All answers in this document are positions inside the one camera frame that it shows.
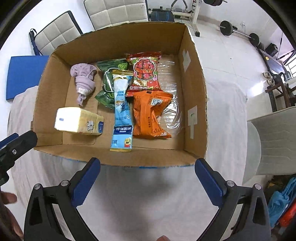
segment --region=finger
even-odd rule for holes
[[[167,236],[161,236],[160,238],[158,238],[156,241],[170,241],[169,238]]]
[[[15,233],[21,238],[23,239],[24,238],[24,233],[22,232],[22,229],[20,228],[17,220],[15,219],[14,215],[12,214],[12,212],[8,209],[7,209],[7,213],[10,217],[10,220],[11,220],[11,225],[12,225],[12,228],[13,230],[15,231]]]
[[[15,203],[17,201],[17,196],[9,192],[1,192],[1,198],[4,204]]]

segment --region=white chair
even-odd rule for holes
[[[50,55],[59,45],[79,37],[82,34],[71,11],[64,12],[35,37],[35,43],[43,55]]]
[[[148,21],[147,0],[84,0],[84,6],[95,30]]]
[[[243,183],[255,175],[296,173],[296,106],[247,122]]]

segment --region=red object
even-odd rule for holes
[[[294,215],[296,213],[296,202],[289,207],[286,213],[279,219],[279,223],[282,227],[287,227],[291,223]]]
[[[126,96],[133,96],[139,91],[161,91],[158,82],[157,63],[160,52],[129,54],[126,60],[132,64],[133,84],[126,91]]]
[[[141,80],[151,80],[154,78],[154,64],[148,58],[142,58],[134,66],[137,78]]]

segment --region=blue gripper pad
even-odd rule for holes
[[[97,158],[92,158],[80,172],[83,172],[87,168],[85,174],[80,179],[79,183],[75,186],[72,191],[71,203],[73,207],[77,207],[83,204],[86,199],[92,185],[98,177],[101,170],[101,163]]]
[[[0,141],[0,148],[6,146],[9,142],[13,141],[16,138],[18,138],[18,134],[17,133],[13,133],[9,137],[5,138],[3,141]]]
[[[223,191],[222,188],[217,184],[214,177],[210,174],[210,170],[208,170],[208,168],[202,163],[202,160],[200,159],[196,160],[194,169],[195,174],[200,180],[212,204],[214,206],[222,207]]]

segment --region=green snack bag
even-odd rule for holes
[[[97,62],[97,66],[103,72],[103,89],[95,96],[95,98],[104,106],[114,109],[114,90],[112,70],[128,69],[128,62],[125,58],[113,59]]]

